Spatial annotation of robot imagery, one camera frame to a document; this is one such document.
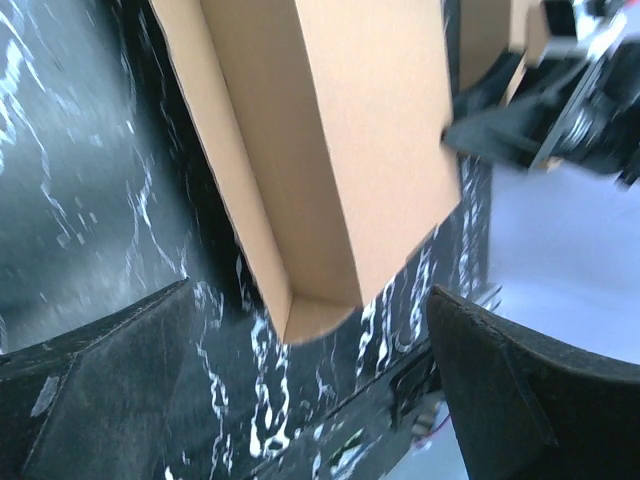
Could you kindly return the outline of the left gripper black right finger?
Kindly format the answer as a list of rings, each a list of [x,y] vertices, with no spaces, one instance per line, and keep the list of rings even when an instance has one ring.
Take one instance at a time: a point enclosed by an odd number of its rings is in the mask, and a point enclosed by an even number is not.
[[[429,339],[471,479],[636,479],[639,367],[541,334],[445,289]]]

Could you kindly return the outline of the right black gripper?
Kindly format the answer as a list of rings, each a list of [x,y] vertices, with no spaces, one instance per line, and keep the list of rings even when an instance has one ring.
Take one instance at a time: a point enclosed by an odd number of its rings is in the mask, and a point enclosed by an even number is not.
[[[498,105],[523,51],[503,50],[453,97],[442,143],[492,164],[531,170],[556,157],[628,188],[639,180],[639,37],[579,59],[544,94]]]

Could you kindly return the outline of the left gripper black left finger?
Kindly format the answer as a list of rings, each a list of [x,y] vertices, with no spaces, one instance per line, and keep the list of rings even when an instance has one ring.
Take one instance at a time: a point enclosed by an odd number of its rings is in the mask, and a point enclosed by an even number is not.
[[[181,280],[2,356],[2,478],[151,478],[192,318]]]

